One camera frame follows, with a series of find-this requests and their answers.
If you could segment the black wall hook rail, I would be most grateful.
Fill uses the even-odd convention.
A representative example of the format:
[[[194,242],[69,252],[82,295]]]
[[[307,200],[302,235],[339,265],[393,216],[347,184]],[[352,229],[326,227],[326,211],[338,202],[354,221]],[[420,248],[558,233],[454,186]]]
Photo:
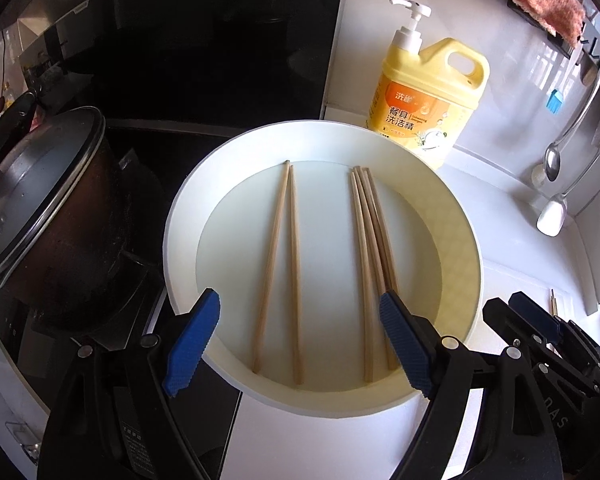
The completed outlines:
[[[600,12],[586,19],[581,44],[580,79],[587,87],[594,81],[596,66],[600,65]]]

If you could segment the white round basin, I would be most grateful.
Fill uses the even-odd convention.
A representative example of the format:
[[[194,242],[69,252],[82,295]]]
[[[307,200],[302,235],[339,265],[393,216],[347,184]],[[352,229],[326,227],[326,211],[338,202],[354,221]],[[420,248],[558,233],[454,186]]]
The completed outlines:
[[[276,195],[294,166],[301,255],[304,382],[292,369],[289,184],[259,374],[251,370]],[[173,309],[207,288],[221,301],[204,360],[248,396],[301,415],[374,414],[412,387],[388,370],[376,337],[374,380],[364,382],[361,274],[350,172],[372,172],[393,252],[398,293],[441,335],[466,340],[482,297],[478,243],[451,190],[418,157],[363,128],[297,120],[226,141],[183,181],[166,220],[163,267]]]

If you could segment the steel ladle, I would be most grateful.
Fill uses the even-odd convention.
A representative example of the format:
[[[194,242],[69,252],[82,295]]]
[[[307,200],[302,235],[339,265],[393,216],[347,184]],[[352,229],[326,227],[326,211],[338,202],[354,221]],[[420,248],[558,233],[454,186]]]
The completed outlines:
[[[550,182],[554,182],[559,176],[560,164],[562,163],[562,159],[560,158],[560,147],[577,131],[577,128],[580,127],[596,98],[598,90],[600,90],[600,77],[596,76],[594,84],[592,84],[592,90],[578,111],[576,118],[574,118],[566,130],[546,148],[543,157],[543,169],[545,177]]]

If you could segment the yellow dish soap bottle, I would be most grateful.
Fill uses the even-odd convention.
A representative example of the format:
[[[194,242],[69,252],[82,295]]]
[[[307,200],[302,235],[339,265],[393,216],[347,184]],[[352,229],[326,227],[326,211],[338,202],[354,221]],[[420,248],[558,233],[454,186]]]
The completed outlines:
[[[486,57],[451,38],[422,44],[418,25],[430,6],[390,0],[410,12],[382,60],[366,127],[411,151],[440,151],[455,143],[478,108],[490,76]]]

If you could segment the pot with glass lid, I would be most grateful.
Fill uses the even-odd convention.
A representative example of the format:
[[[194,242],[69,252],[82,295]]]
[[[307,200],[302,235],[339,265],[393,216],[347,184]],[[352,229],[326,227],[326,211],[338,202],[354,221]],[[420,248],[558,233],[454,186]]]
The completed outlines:
[[[106,120],[94,106],[53,116],[0,162],[0,288],[43,234],[95,157]]]

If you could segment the blue silicone basting brush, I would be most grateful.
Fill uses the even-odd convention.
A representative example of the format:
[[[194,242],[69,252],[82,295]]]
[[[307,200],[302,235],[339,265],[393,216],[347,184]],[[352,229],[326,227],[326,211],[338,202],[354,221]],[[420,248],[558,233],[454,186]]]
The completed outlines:
[[[565,97],[559,89],[553,89],[546,102],[546,108],[552,113],[557,114],[562,109]]]

